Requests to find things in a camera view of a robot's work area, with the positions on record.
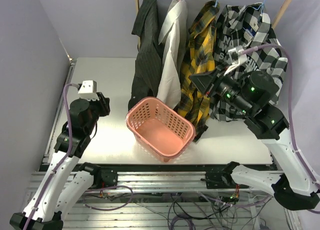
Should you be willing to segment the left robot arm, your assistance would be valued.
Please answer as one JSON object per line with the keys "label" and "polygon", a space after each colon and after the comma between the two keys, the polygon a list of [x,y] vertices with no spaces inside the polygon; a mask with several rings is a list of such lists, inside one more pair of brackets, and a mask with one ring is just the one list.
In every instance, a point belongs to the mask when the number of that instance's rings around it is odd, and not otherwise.
{"label": "left robot arm", "polygon": [[22,212],[12,215],[9,223],[14,229],[62,229],[66,215],[82,194],[101,185],[101,167],[88,162],[83,163],[72,182],[67,183],[91,141],[99,118],[110,113],[110,99],[101,92],[93,96],[93,100],[82,96],[70,104],[71,123],[63,126],[35,195]]}

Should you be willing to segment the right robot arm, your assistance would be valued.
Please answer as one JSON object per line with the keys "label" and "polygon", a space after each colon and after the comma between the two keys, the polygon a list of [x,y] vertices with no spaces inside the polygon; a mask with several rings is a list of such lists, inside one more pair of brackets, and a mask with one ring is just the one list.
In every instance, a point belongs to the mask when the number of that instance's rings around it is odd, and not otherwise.
{"label": "right robot arm", "polygon": [[268,173],[232,161],[220,176],[221,184],[227,188],[235,184],[256,188],[272,195],[289,210],[314,210],[320,202],[320,190],[294,144],[289,122],[279,108],[269,103],[279,89],[272,77],[252,71],[244,83],[239,83],[212,71],[190,75],[189,79],[205,96],[218,95],[239,110],[245,125],[268,148],[283,171]]}

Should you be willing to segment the dark pinstriped shirt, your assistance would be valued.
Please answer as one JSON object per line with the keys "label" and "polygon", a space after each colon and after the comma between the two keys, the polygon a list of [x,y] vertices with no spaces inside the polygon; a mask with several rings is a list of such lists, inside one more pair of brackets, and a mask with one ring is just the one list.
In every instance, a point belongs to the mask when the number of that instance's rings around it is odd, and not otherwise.
{"label": "dark pinstriped shirt", "polygon": [[158,94],[163,72],[159,33],[157,0],[143,0],[132,29],[132,34],[140,38],[140,47],[135,60],[129,110],[141,99]]}

